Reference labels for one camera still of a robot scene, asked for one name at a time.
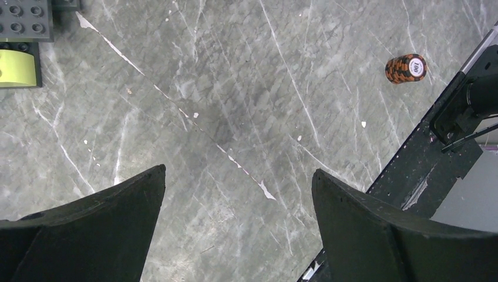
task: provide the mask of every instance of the yellow block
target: yellow block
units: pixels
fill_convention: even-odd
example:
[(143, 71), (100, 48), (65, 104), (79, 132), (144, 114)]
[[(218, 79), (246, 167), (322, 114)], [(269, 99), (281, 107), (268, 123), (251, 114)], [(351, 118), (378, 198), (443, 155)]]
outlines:
[(36, 86), (35, 57), (28, 53), (0, 50), (0, 88)]

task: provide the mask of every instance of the orange poker chip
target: orange poker chip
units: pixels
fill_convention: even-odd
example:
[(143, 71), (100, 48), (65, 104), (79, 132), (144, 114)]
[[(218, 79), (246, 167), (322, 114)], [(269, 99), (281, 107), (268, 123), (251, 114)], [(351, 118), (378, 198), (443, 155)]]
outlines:
[(421, 55), (408, 54), (389, 60), (385, 72), (394, 84), (420, 81), (427, 74), (427, 63)]

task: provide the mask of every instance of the black cable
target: black cable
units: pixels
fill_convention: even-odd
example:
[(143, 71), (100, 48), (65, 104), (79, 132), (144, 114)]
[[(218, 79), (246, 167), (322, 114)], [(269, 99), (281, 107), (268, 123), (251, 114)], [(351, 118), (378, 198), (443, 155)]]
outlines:
[(484, 119), (494, 119), (494, 118), (498, 118), (498, 115), (490, 115), (488, 117), (483, 118), (483, 120)]
[(461, 139), (459, 139), (459, 140), (457, 140), (457, 141), (455, 141), (455, 142), (447, 145), (446, 147), (444, 147), (441, 150), (441, 152), (442, 153), (446, 153), (449, 150), (452, 150), (452, 149), (454, 149), (454, 148), (456, 148), (458, 146), (461, 146), (462, 144), (464, 144), (465, 142), (469, 141), (470, 139), (477, 138), (477, 137), (482, 136), (482, 135), (484, 135), (486, 133), (489, 133), (489, 132), (491, 132), (491, 131), (493, 131), (495, 129), (498, 129), (498, 123), (495, 123), (495, 124), (493, 124), (491, 126), (488, 126), (488, 127), (484, 128), (484, 129), (482, 129), (480, 131), (474, 132), (471, 135), (467, 135), (464, 138), (461, 138)]

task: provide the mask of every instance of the poker chip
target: poker chip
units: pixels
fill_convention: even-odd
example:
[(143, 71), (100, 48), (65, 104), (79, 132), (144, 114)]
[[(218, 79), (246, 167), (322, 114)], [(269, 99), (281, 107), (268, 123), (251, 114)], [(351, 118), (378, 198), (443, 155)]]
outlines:
[(386, 77), (394, 84), (420, 81), (427, 73), (427, 64), (418, 54), (408, 54), (389, 60)]

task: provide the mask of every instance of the marble surface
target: marble surface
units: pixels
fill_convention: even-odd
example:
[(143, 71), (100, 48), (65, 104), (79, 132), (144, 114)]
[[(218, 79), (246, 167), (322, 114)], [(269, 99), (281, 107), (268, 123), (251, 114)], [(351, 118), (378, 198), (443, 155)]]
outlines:
[[(314, 170), (365, 191), (497, 15), (493, 0), (83, 0), (41, 45), (45, 86), (0, 92), (0, 218), (164, 163), (143, 281), (295, 281), (321, 249)], [(386, 61), (411, 52), (428, 76), (389, 83)]]

